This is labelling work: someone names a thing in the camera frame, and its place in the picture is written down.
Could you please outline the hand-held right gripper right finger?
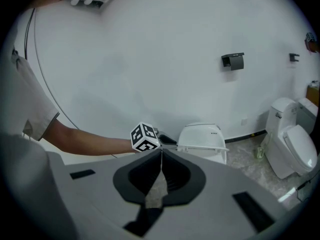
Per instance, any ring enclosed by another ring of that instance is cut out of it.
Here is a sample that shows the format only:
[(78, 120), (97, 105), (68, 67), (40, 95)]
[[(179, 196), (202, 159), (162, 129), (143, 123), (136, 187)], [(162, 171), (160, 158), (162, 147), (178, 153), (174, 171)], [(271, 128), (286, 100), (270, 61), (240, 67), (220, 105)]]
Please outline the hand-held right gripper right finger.
[[(189, 204), (166, 207), (144, 235), (145, 240), (275, 240), (300, 213), (299, 205), (288, 210), (239, 169), (192, 154), (173, 153), (199, 166), (206, 183)], [(274, 223), (258, 232), (234, 199), (239, 193), (248, 193)]]

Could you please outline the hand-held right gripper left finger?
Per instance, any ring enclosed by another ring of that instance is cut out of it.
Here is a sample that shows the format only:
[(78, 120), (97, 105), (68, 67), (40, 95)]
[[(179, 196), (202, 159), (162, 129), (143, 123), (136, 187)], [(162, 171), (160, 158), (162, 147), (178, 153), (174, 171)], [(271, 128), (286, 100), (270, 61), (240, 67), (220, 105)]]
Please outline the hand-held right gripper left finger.
[(161, 152), (65, 165), (49, 152), (61, 197), (82, 236), (102, 239), (118, 231), (127, 239), (161, 240), (161, 209), (147, 209), (146, 195), (161, 170)]

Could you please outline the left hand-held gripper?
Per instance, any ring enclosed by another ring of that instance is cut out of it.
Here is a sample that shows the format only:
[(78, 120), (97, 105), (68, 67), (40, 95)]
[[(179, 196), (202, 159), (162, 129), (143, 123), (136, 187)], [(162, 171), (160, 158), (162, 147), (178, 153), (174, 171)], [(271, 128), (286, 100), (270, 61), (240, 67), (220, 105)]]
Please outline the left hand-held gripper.
[(177, 142), (165, 134), (161, 134), (159, 139), (161, 140), (161, 144), (153, 126), (145, 122), (138, 123), (130, 132), (132, 149), (137, 152), (156, 150), (160, 146), (163, 149), (176, 149), (178, 147)]

